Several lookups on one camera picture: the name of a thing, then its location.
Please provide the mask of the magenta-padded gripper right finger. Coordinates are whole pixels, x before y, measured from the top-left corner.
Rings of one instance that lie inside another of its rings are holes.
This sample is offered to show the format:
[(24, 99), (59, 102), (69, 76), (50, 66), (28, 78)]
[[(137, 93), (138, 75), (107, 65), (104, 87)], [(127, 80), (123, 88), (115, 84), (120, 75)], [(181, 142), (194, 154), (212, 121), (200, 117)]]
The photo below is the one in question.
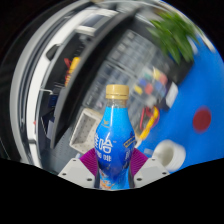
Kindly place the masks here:
[(128, 182), (131, 188), (140, 188), (157, 181), (169, 172), (155, 158), (148, 158), (138, 149), (134, 149), (128, 171)]

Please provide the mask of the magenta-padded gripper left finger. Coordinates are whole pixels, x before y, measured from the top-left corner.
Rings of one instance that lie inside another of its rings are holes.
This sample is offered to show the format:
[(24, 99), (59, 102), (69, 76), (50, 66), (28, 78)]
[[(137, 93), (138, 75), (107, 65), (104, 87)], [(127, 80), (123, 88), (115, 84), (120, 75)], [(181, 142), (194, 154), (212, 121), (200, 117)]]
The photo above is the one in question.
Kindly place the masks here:
[(95, 149), (90, 149), (80, 158), (72, 158), (58, 176), (84, 188), (98, 188), (99, 172)]

